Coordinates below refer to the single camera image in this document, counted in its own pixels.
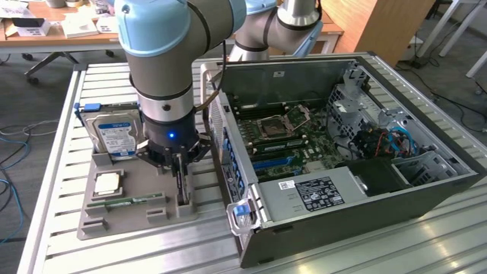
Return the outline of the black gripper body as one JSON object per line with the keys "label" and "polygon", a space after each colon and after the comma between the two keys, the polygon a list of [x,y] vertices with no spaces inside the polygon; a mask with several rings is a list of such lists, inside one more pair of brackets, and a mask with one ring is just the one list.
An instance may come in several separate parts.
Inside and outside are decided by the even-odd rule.
{"label": "black gripper body", "polygon": [[161,122],[142,113],[144,133],[148,139],[148,163],[153,166],[172,165],[172,155],[181,154],[184,163],[193,161],[198,149],[194,112],[172,122]]}

